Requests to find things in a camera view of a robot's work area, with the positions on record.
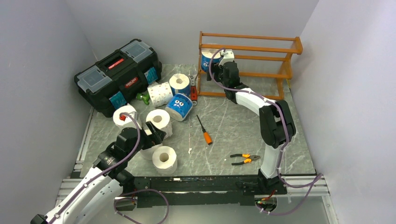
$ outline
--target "toolbox label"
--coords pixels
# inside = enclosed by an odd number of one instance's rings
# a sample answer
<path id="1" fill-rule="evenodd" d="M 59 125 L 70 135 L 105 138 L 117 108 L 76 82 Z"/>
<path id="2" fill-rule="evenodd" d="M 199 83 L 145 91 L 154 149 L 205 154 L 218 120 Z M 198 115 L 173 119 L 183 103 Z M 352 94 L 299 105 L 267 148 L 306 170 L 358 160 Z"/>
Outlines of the toolbox label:
<path id="1" fill-rule="evenodd" d="M 133 78 L 131 81 L 129 81 L 127 84 L 125 84 L 125 88 L 131 87 L 133 84 L 135 84 L 139 80 L 137 77 Z"/>
<path id="2" fill-rule="evenodd" d="M 120 64 L 123 61 L 124 61 L 124 58 L 121 58 L 120 60 L 116 61 L 114 64 L 110 65 L 108 67 L 108 69 L 110 70 L 110 69 L 114 68 L 117 64 Z"/>

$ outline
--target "orange wooden rack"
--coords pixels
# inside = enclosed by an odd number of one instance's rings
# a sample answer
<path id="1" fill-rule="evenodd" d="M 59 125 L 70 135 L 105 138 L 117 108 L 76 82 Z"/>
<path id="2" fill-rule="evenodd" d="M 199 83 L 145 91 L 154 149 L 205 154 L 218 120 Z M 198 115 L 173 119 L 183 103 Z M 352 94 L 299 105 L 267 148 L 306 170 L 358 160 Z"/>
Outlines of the orange wooden rack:
<path id="1" fill-rule="evenodd" d="M 224 38 L 239 38 L 239 39 L 260 39 L 260 40 L 272 40 L 272 41 L 289 41 L 289 48 L 274 48 L 274 47 L 256 47 L 256 46 L 239 46 L 239 45 L 224 45 L 224 44 L 213 44 L 213 43 L 202 43 L 203 36 L 214 36 Z M 240 76 L 248 77 L 266 77 L 275 78 L 278 88 L 278 96 L 265 96 L 269 99 L 280 100 L 284 98 L 283 92 L 283 80 L 291 79 L 293 77 L 293 71 L 291 69 L 290 60 L 293 54 L 300 55 L 303 52 L 303 46 L 299 37 L 286 38 L 286 37 L 272 37 L 272 36 L 253 36 L 253 35 L 234 35 L 234 34 L 211 34 L 211 33 L 199 33 L 199 61 L 198 61 L 198 85 L 197 92 L 199 96 L 214 96 L 214 97 L 225 97 L 225 93 L 221 92 L 203 92 L 201 91 L 201 75 L 206 74 L 201 70 L 201 50 L 202 49 L 232 49 L 232 50 L 243 50 L 246 52 L 260 51 L 260 52 L 271 52 L 271 53 L 284 53 L 285 57 L 274 57 L 274 56 L 250 56 L 250 55 L 234 55 L 235 59 L 247 59 L 247 60 L 262 60 L 262 61 L 280 61 L 282 65 L 278 73 L 257 73 L 257 72 L 239 72 Z"/>

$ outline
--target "orange screwdriver handle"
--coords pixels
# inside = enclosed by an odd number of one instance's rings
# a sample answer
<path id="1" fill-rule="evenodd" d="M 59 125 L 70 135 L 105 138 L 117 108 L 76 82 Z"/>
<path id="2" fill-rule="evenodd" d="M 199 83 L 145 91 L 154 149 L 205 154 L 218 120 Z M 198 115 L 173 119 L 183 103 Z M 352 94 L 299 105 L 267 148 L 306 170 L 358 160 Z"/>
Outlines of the orange screwdriver handle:
<path id="1" fill-rule="evenodd" d="M 205 141 L 206 141 L 206 143 L 208 143 L 208 145 L 213 144 L 212 138 L 210 137 L 208 132 L 204 132 L 204 137 L 205 137 Z"/>

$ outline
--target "red clip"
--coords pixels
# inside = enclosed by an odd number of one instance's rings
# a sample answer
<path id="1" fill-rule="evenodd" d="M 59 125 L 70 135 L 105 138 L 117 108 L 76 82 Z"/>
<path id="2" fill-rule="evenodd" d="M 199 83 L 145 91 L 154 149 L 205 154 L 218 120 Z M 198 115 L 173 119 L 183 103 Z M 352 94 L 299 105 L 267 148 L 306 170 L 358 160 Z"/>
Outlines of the red clip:
<path id="1" fill-rule="evenodd" d="M 125 115 L 121 115 L 121 116 L 120 116 L 120 120 L 122 120 L 122 121 L 125 121 L 126 118 L 127 118 L 127 117 L 126 117 Z"/>

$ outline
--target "pliers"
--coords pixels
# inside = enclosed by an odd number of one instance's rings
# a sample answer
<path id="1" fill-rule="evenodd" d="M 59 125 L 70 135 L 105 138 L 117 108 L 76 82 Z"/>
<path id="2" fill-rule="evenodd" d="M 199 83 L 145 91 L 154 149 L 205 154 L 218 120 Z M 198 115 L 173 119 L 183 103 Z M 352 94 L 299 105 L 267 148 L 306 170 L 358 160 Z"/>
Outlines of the pliers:
<path id="1" fill-rule="evenodd" d="M 242 162 L 233 162 L 231 163 L 231 165 L 243 165 L 245 163 L 251 162 L 253 160 L 258 160 L 260 158 L 259 155 L 250 155 L 250 154 L 233 154 L 230 157 L 237 157 L 237 156 L 241 156 L 241 157 L 245 157 L 246 159 Z"/>

